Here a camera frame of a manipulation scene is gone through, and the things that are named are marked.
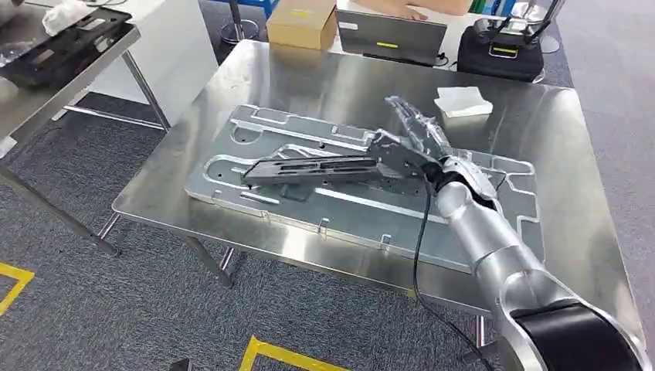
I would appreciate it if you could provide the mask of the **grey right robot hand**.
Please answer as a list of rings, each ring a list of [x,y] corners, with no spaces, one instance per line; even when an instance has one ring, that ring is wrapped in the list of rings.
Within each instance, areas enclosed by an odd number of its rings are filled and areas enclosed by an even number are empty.
[[[405,134],[378,129],[367,148],[367,155],[404,178],[421,176],[425,172],[431,179],[440,174],[443,163],[455,155],[455,150],[437,119],[423,114],[398,96],[386,97],[385,102],[392,106]]]

